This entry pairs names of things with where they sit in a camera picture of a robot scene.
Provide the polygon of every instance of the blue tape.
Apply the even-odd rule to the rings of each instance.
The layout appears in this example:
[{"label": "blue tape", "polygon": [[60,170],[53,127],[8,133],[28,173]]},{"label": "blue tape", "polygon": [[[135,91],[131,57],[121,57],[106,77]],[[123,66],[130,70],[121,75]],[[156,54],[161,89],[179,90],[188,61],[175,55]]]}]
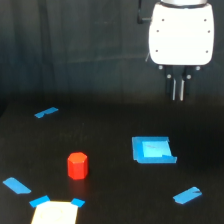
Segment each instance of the blue tape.
[{"label": "blue tape", "polygon": [[46,195],[46,196],[43,196],[41,198],[37,198],[33,201],[30,201],[30,205],[35,208],[37,207],[38,205],[40,204],[43,204],[44,202],[47,202],[47,201],[50,201],[49,197]]},{"label": "blue tape", "polygon": [[13,190],[16,194],[29,194],[31,190],[20,183],[13,177],[8,178],[7,180],[3,181],[8,188]]},{"label": "blue tape", "polygon": [[54,113],[55,111],[58,111],[58,109],[55,107],[51,107],[45,111],[35,114],[34,116],[37,118],[42,118],[45,114],[51,114],[51,113]]},{"label": "blue tape", "polygon": [[79,208],[82,207],[85,204],[85,201],[82,201],[80,199],[74,198],[71,203],[73,205],[77,205]]},{"label": "blue tape", "polygon": [[[133,137],[133,159],[137,160],[138,163],[176,163],[177,157],[173,157],[169,148],[168,137]],[[153,147],[160,144],[160,152],[146,152],[144,153],[144,143],[150,144]]]},{"label": "blue tape", "polygon": [[189,190],[186,190],[174,196],[173,199],[179,204],[185,204],[186,202],[191,201],[192,199],[197,198],[200,195],[202,195],[200,190],[197,187],[192,187]]}]

